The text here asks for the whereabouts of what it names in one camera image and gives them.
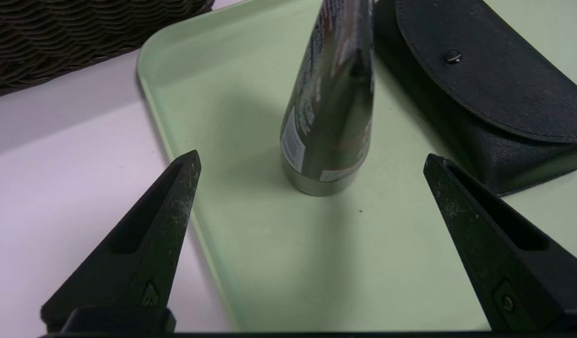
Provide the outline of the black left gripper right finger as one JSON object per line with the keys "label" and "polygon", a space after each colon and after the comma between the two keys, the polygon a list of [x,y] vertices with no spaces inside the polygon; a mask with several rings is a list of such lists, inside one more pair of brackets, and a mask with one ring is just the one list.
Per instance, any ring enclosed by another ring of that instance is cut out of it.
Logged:
{"label": "black left gripper right finger", "polygon": [[492,331],[577,334],[577,258],[447,158],[423,173]]}

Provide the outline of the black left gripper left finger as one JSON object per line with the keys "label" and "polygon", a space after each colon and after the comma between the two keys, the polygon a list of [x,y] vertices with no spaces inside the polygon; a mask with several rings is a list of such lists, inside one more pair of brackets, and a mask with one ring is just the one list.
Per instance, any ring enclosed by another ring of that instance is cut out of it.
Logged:
{"label": "black left gripper left finger", "polygon": [[171,162],[42,306],[48,334],[168,334],[168,301],[200,181],[196,150]]}

